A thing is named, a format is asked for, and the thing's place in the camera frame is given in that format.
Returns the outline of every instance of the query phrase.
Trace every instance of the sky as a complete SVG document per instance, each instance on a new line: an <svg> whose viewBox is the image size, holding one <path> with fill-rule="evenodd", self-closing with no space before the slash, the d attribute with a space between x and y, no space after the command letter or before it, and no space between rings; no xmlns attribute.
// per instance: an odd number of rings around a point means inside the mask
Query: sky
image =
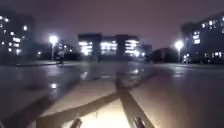
<svg viewBox="0 0 224 128"><path fill-rule="evenodd" d="M33 15L35 38L57 34L77 44L77 34L132 34L153 49L180 36L180 26L224 11L223 0L0 0L0 6Z"/></svg>

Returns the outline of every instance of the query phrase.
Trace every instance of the light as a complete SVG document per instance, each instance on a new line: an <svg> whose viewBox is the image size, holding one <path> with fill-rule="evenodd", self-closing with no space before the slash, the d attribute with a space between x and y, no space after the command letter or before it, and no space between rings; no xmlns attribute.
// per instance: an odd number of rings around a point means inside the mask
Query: light
<svg viewBox="0 0 224 128"><path fill-rule="evenodd" d="M139 51L137 51L137 50L135 50L135 51L134 51L134 54L135 54L135 56L136 56L136 57L139 57L140 52L139 52Z"/></svg>
<svg viewBox="0 0 224 128"><path fill-rule="evenodd" d="M81 46L86 46L86 45L87 45L87 42L85 42L85 41L81 41L81 42L79 42L79 45L81 45Z"/></svg>
<svg viewBox="0 0 224 128"><path fill-rule="evenodd" d="M101 50L105 50L106 49L106 47L101 47Z"/></svg>
<svg viewBox="0 0 224 128"><path fill-rule="evenodd" d="M57 88L57 84L56 83L51 83L51 88L52 89L56 89Z"/></svg>
<svg viewBox="0 0 224 128"><path fill-rule="evenodd" d="M41 51L38 51L38 52L37 52L37 54L38 54L38 55L41 55L41 54L42 54L42 52L41 52Z"/></svg>
<svg viewBox="0 0 224 128"><path fill-rule="evenodd" d="M9 19L8 18L5 18L5 22L9 22Z"/></svg>
<svg viewBox="0 0 224 128"><path fill-rule="evenodd" d="M15 42L20 42L21 40L19 39L19 38L15 38L15 37L13 37L13 41L15 41Z"/></svg>
<svg viewBox="0 0 224 128"><path fill-rule="evenodd" d="M221 52L219 52L219 57L222 58L222 53Z"/></svg>
<svg viewBox="0 0 224 128"><path fill-rule="evenodd" d="M212 22L212 21L209 21L209 25L210 25L210 26L213 25L213 22Z"/></svg>
<svg viewBox="0 0 224 128"><path fill-rule="evenodd" d="M113 47L117 47L117 44L111 44Z"/></svg>
<svg viewBox="0 0 224 128"><path fill-rule="evenodd" d="M110 46L110 43L108 43L108 42L101 42L100 45L102 47L107 47L107 46Z"/></svg>
<svg viewBox="0 0 224 128"><path fill-rule="evenodd" d="M199 35L194 35L193 36L193 39L198 39L199 38Z"/></svg>
<svg viewBox="0 0 224 128"><path fill-rule="evenodd" d="M117 50L117 47L112 47L113 50Z"/></svg>
<svg viewBox="0 0 224 128"><path fill-rule="evenodd" d="M19 44L14 44L15 47L19 47Z"/></svg>
<svg viewBox="0 0 224 128"><path fill-rule="evenodd" d="M14 36L14 35L15 35L15 33L14 33L14 32L10 32L10 35L11 35L11 36Z"/></svg>
<svg viewBox="0 0 224 128"><path fill-rule="evenodd" d="M83 53L84 56L88 56L89 55L89 50L86 47L83 47L81 52Z"/></svg>
<svg viewBox="0 0 224 128"><path fill-rule="evenodd" d="M145 56L145 53L144 52L142 53L142 56Z"/></svg>
<svg viewBox="0 0 224 128"><path fill-rule="evenodd" d="M182 40L178 40L175 44L174 44L175 48L180 51L183 47L184 47L184 43Z"/></svg>
<svg viewBox="0 0 224 128"><path fill-rule="evenodd" d="M126 49L135 49L135 47L126 47Z"/></svg>
<svg viewBox="0 0 224 128"><path fill-rule="evenodd" d="M133 74L138 74L139 71L138 71L138 69L135 69L135 70L132 71L132 73L133 73Z"/></svg>
<svg viewBox="0 0 224 128"><path fill-rule="evenodd" d="M16 54L19 55L21 53L20 49L16 49Z"/></svg>
<svg viewBox="0 0 224 128"><path fill-rule="evenodd" d="M194 44L200 44L200 42L201 42L200 39L197 39L194 41Z"/></svg>
<svg viewBox="0 0 224 128"><path fill-rule="evenodd" d="M59 39L58 39L58 37L57 37L56 35L51 35L51 36L49 37L49 42L50 42L53 46L55 46L55 44L58 43L58 41L59 41Z"/></svg>
<svg viewBox="0 0 224 128"><path fill-rule="evenodd" d="M28 30L28 27L27 27L26 25L24 25L24 26L23 26L23 30L24 30L24 31L27 31L27 30Z"/></svg>
<svg viewBox="0 0 224 128"><path fill-rule="evenodd" d="M133 44L139 43L139 41L137 41L137 40L127 40L127 42L130 42L130 43L133 43Z"/></svg>
<svg viewBox="0 0 224 128"><path fill-rule="evenodd" d="M126 46L136 47L136 44L125 44Z"/></svg>
<svg viewBox="0 0 224 128"><path fill-rule="evenodd" d="M205 28L205 24L202 24L202 28Z"/></svg>

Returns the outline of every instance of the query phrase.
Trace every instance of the street lamp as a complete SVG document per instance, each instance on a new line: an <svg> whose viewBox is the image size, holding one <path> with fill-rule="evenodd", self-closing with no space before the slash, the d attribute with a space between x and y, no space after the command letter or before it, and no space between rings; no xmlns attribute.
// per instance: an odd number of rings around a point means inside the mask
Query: street lamp
<svg viewBox="0 0 224 128"><path fill-rule="evenodd" d="M49 42L51 43L52 45L52 61L54 60L54 47L56 45L56 43L58 43L58 37L56 35L51 35L49 37Z"/></svg>
<svg viewBox="0 0 224 128"><path fill-rule="evenodd" d="M178 51L178 62L180 63L180 52L181 49L184 47L184 43L182 40L178 40L175 42L174 47L177 49Z"/></svg>

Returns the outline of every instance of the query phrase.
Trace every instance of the lit window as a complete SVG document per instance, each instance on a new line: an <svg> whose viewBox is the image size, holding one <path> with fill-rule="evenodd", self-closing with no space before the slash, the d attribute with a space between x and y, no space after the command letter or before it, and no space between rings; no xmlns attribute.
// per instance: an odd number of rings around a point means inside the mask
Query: lit window
<svg viewBox="0 0 224 128"><path fill-rule="evenodd" d="M19 47L19 44L14 44L15 47Z"/></svg>
<svg viewBox="0 0 224 128"><path fill-rule="evenodd" d="M205 53L205 58L207 58L208 57L208 53Z"/></svg>
<svg viewBox="0 0 224 128"><path fill-rule="evenodd" d="M222 58L222 53L221 52L219 52L219 57Z"/></svg>
<svg viewBox="0 0 224 128"><path fill-rule="evenodd" d="M5 18L5 22L9 22L9 19L8 18Z"/></svg>
<svg viewBox="0 0 224 128"><path fill-rule="evenodd" d="M117 44L112 44L112 46L116 47L116 46L117 46Z"/></svg>
<svg viewBox="0 0 224 128"><path fill-rule="evenodd" d="M199 35L194 35L193 36L193 39L198 39L199 38Z"/></svg>
<svg viewBox="0 0 224 128"><path fill-rule="evenodd" d="M16 54L19 55L21 53L20 49L16 49Z"/></svg>
<svg viewBox="0 0 224 128"><path fill-rule="evenodd" d="M24 31L27 31L28 30L28 27L25 25L25 26L23 26L23 30Z"/></svg>
<svg viewBox="0 0 224 128"><path fill-rule="evenodd" d="M137 41L137 40L127 40L127 42L130 42L130 43L133 43L133 44L139 43L139 41Z"/></svg>
<svg viewBox="0 0 224 128"><path fill-rule="evenodd" d="M15 33L14 33L14 32L10 32L10 35L11 35L11 36L14 36L14 35L15 35Z"/></svg>
<svg viewBox="0 0 224 128"><path fill-rule="evenodd" d="M200 39L195 40L194 44L200 44Z"/></svg>
<svg viewBox="0 0 224 128"><path fill-rule="evenodd" d="M213 25L213 22L212 22L212 21L209 21L209 25L210 25L210 26Z"/></svg>
<svg viewBox="0 0 224 128"><path fill-rule="evenodd" d="M13 41L15 41L15 42L20 42L21 40L20 40L19 38L15 38L15 37L13 37Z"/></svg>
<svg viewBox="0 0 224 128"><path fill-rule="evenodd" d="M79 42L79 45L81 45L81 46L85 46L85 45L87 45L87 42L84 42L84 41Z"/></svg>
<svg viewBox="0 0 224 128"><path fill-rule="evenodd" d="M202 28L205 28L205 24L202 24Z"/></svg>

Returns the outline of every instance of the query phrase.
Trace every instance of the glowing light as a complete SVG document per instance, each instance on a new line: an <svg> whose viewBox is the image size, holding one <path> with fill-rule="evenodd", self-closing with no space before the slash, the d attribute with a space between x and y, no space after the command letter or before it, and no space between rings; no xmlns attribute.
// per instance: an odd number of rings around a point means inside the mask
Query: glowing light
<svg viewBox="0 0 224 128"><path fill-rule="evenodd" d="M194 35L193 36L193 39L198 39L199 38L199 35Z"/></svg>
<svg viewBox="0 0 224 128"><path fill-rule="evenodd" d="M9 22L9 19L8 18L5 18L5 22Z"/></svg>
<svg viewBox="0 0 224 128"><path fill-rule="evenodd" d="M200 42L201 42L200 39L197 39L194 41L194 44L200 44Z"/></svg>
<svg viewBox="0 0 224 128"><path fill-rule="evenodd" d="M14 44L15 47L19 47L19 44Z"/></svg>
<svg viewBox="0 0 224 128"><path fill-rule="evenodd" d="M88 56L89 55L89 50L87 48L82 48L81 52L84 54L84 56Z"/></svg>
<svg viewBox="0 0 224 128"><path fill-rule="evenodd" d="M21 53L20 49L16 49L16 54L19 55Z"/></svg>
<svg viewBox="0 0 224 128"><path fill-rule="evenodd" d="M113 46L113 47L116 47L116 46L117 46L117 44L112 44L112 46Z"/></svg>
<svg viewBox="0 0 224 128"><path fill-rule="evenodd" d="M81 42L79 42L79 45L81 45L81 46L86 46L86 45L87 45L87 42L85 42L85 41L81 41Z"/></svg>
<svg viewBox="0 0 224 128"><path fill-rule="evenodd" d="M133 73L133 74L138 74L139 71L138 71L138 69L135 69L135 70L132 71L132 73Z"/></svg>
<svg viewBox="0 0 224 128"><path fill-rule="evenodd" d="M137 40L127 40L127 42L130 42L130 43L133 43L133 44L139 43L139 41L137 41Z"/></svg>
<svg viewBox="0 0 224 128"><path fill-rule="evenodd" d="M13 41L15 41L15 42L20 42L21 40L19 39L19 38L15 38L15 37L13 37Z"/></svg>
<svg viewBox="0 0 224 128"><path fill-rule="evenodd" d="M205 28L205 24L202 24L202 28Z"/></svg>
<svg viewBox="0 0 224 128"><path fill-rule="evenodd" d="M58 38L56 35L51 35L51 36L49 37L49 42L50 42L53 46L55 46L55 44L58 43L58 41L59 41L59 38Z"/></svg>
<svg viewBox="0 0 224 128"><path fill-rule="evenodd" d="M142 56L145 56L145 53L144 52L142 53Z"/></svg>
<svg viewBox="0 0 224 128"><path fill-rule="evenodd" d="M184 43L182 40L178 40L175 44L174 44L175 48L180 51L183 47L184 47Z"/></svg>
<svg viewBox="0 0 224 128"><path fill-rule="evenodd" d="M38 51L38 52L37 52L37 54L38 54L38 55L41 55L41 54L42 54L42 52L41 52L41 51Z"/></svg>
<svg viewBox="0 0 224 128"><path fill-rule="evenodd" d="M135 51L134 51L134 54L135 54L135 56L136 56L136 57L139 57L140 52L139 52L139 51L137 51L137 50L135 50Z"/></svg>
<svg viewBox="0 0 224 128"><path fill-rule="evenodd" d="M213 25L213 22L212 22L212 21L209 21L209 25L210 25L210 26Z"/></svg>
<svg viewBox="0 0 224 128"><path fill-rule="evenodd" d="M52 88L52 89L56 89L56 88L57 88L57 84L56 84L56 83L52 83L52 84L51 84L51 88Z"/></svg>
<svg viewBox="0 0 224 128"><path fill-rule="evenodd" d="M23 30L24 30L24 31L27 31L27 30L28 30L28 27L27 27L26 25L24 25L24 26L23 26Z"/></svg>
<svg viewBox="0 0 224 128"><path fill-rule="evenodd" d="M14 35L15 35L15 33L14 33L14 32L10 32L10 35L11 35L11 36L14 36Z"/></svg>

